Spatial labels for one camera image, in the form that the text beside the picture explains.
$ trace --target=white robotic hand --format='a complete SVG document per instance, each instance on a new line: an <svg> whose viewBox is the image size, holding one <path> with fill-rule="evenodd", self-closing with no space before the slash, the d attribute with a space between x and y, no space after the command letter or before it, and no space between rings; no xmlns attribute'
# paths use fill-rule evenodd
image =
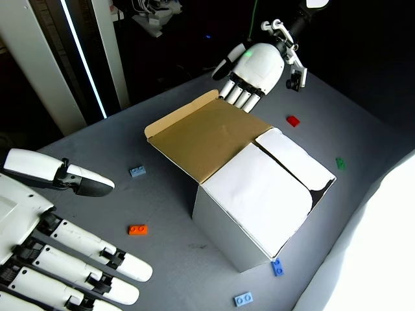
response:
<svg viewBox="0 0 415 311"><path fill-rule="evenodd" d="M17 158L24 159L24 163L19 163ZM24 179L36 177L38 183L52 189L73 188L77 193L86 179L88 182L95 181L100 187L101 184L105 187L112 185L113 189L113 183L109 179L90 171L85 174L86 170L79 167L78 171L72 170L77 173L74 179L79 178L78 181L63 183L62 180L71 179L71 176L75 175L68 172L71 166L67 167L64 162L36 152L18 150L16 153L16 150L12 150L8 154L6 164L5 169L12 168L8 170L9 173L18 172L19 177ZM45 170L36 170L31 164L43 165ZM91 194L94 196L97 193L104 194L103 191ZM135 286L47 245L31 234L37 229L136 281L149 280L152 275L151 266L75 224L59 218L52 213L54 210L56 208L51 202L32 189L0 174L0 284L6 286L10 293L16 292L57 310L120 310L110 303L85 294L85 291L92 291L96 295L124 305L134 304L139 297L139 290ZM60 277L73 286L78 286L82 291L52 279L41 273L42 271ZM0 293L0 311L3 310L41 309L13 295Z"/></svg>
<svg viewBox="0 0 415 311"><path fill-rule="evenodd" d="M278 83L284 63L291 66L291 78L286 83L287 88L299 91L305 87L307 68L302 65L295 52L298 48L295 37L310 22L311 16L325 7L328 1L303 0L298 17L289 31L279 19L275 19L272 24L263 22L261 29L269 32L275 43L257 43L251 46L252 43L248 41L236 46L212 74L215 80L223 78L237 61L219 96L249 113L261 97L269 94Z"/></svg>

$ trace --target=white box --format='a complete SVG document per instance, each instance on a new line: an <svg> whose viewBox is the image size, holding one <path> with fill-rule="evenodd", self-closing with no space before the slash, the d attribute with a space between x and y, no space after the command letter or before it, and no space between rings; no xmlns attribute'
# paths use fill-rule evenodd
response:
<svg viewBox="0 0 415 311"><path fill-rule="evenodd" d="M193 220L239 271L275 260L336 179L279 129L217 99L217 91L145 133L199 183Z"/></svg>

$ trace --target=light blue lego brick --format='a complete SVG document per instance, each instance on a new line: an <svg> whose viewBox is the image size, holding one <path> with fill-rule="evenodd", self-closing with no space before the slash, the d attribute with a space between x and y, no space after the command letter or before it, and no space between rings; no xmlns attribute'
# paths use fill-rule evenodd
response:
<svg viewBox="0 0 415 311"><path fill-rule="evenodd" d="M251 292L234 297L236 306L243 306L254 301Z"/></svg>
<svg viewBox="0 0 415 311"><path fill-rule="evenodd" d="M137 177L137 176L143 175L145 174L145 168L144 167L132 168L130 169L130 174L131 174L131 177Z"/></svg>
<svg viewBox="0 0 415 311"><path fill-rule="evenodd" d="M275 261L271 262L272 269L274 270L274 274L276 277L284 275L283 266L281 265L281 261L277 258Z"/></svg>

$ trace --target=lego brick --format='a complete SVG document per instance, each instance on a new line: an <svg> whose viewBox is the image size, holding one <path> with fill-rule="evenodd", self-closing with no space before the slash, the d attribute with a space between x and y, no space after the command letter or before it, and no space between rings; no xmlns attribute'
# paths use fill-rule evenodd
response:
<svg viewBox="0 0 415 311"><path fill-rule="evenodd" d="M147 225L131 225L130 228L128 228L129 235L146 235L147 233Z"/></svg>
<svg viewBox="0 0 415 311"><path fill-rule="evenodd" d="M146 172L145 172L144 167L136 167L136 168L130 169L131 177L137 177L137 176L140 176L140 175L144 175L145 173Z"/></svg>
<svg viewBox="0 0 415 311"><path fill-rule="evenodd" d="M275 261L271 262L272 269L274 270L274 275L279 277L284 275L283 266L281 265L281 261L277 258Z"/></svg>
<svg viewBox="0 0 415 311"><path fill-rule="evenodd" d="M287 118L287 122L295 128L297 125L299 125L300 120L298 120L294 115L290 115Z"/></svg>
<svg viewBox="0 0 415 311"><path fill-rule="evenodd" d="M243 306L254 301L251 292L236 296L233 299L235 300L236 306Z"/></svg>
<svg viewBox="0 0 415 311"><path fill-rule="evenodd" d="M336 158L336 164L337 164L337 168L339 170L345 170L346 169L346 164L345 164L344 160L341 157Z"/></svg>

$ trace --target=white paper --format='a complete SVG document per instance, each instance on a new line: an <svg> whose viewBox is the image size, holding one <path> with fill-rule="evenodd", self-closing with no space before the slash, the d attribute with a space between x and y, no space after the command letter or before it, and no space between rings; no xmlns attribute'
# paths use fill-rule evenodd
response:
<svg viewBox="0 0 415 311"><path fill-rule="evenodd" d="M256 139L278 161L294 174L309 190L321 190L336 177L313 159L303 148L277 128L272 128Z"/></svg>
<svg viewBox="0 0 415 311"><path fill-rule="evenodd" d="M302 225L312 206L309 191L253 144L202 187L270 258Z"/></svg>

